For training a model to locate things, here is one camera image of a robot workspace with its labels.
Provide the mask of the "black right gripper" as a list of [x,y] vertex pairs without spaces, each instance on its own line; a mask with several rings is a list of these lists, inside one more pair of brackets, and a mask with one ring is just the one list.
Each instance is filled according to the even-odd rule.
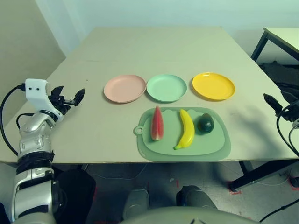
[[280,114],[286,121],[295,122],[299,119],[299,98],[286,91],[281,91],[281,94],[288,103],[291,103],[284,109],[273,96],[264,93],[263,97],[266,103],[275,111],[276,116]]

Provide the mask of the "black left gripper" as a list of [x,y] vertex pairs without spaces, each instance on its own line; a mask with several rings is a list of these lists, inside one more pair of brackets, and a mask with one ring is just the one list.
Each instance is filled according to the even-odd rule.
[[67,100],[63,96],[60,95],[60,93],[63,90],[63,86],[55,87],[51,91],[51,95],[49,96],[49,100],[52,103],[52,105],[63,115],[65,115],[71,108],[71,105],[78,106],[79,103],[83,100],[85,89],[79,90],[75,94],[75,98],[73,100]]

